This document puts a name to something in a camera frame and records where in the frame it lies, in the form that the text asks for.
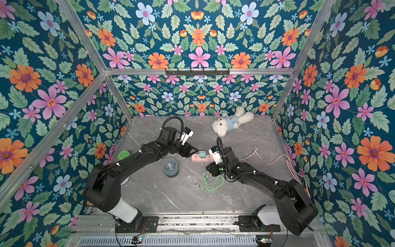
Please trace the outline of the pink power strip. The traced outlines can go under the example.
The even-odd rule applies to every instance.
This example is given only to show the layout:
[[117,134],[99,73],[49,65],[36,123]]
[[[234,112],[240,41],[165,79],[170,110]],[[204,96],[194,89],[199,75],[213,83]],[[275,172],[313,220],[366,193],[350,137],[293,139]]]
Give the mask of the pink power strip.
[[200,157],[199,154],[193,154],[191,156],[191,160],[193,162],[200,162],[200,163],[212,163],[212,162],[214,162],[214,158],[211,155],[206,155],[205,157]]

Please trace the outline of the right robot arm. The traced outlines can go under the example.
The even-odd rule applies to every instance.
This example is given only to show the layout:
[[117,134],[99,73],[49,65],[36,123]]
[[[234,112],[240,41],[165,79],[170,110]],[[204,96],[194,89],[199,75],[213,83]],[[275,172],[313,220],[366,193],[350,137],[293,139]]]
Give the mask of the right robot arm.
[[223,147],[220,137],[210,151],[215,161],[206,170],[214,177],[223,175],[229,183],[239,182],[262,191],[275,202],[279,218],[292,234],[299,236],[318,215],[312,199],[295,179],[284,181],[258,171],[252,165],[241,162],[231,147]]

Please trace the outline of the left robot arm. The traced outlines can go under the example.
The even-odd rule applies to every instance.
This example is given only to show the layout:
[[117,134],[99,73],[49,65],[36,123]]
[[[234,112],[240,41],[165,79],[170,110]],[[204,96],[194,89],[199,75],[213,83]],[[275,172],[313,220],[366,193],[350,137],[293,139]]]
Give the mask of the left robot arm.
[[193,131],[184,126],[180,117],[166,119],[156,140],[142,144],[138,152],[108,165],[96,165],[86,178],[84,199],[102,212],[112,215],[120,225],[127,226],[131,231],[141,230],[143,214],[122,198],[121,183],[168,154],[191,157],[198,151],[187,143],[192,136]]

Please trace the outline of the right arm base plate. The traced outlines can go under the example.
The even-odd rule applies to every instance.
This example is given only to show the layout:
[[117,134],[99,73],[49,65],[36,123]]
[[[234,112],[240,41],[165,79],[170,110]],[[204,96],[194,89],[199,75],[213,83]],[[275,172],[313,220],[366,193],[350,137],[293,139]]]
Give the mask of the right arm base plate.
[[240,232],[281,232],[280,225],[264,225],[257,217],[251,215],[240,215],[234,225],[239,227]]

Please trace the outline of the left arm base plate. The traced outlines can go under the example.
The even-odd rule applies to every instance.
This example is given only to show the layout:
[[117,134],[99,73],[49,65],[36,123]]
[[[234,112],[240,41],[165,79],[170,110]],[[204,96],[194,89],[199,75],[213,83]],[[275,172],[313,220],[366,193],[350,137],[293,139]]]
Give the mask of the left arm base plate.
[[156,233],[159,217],[137,216],[131,223],[117,220],[115,232],[118,233]]

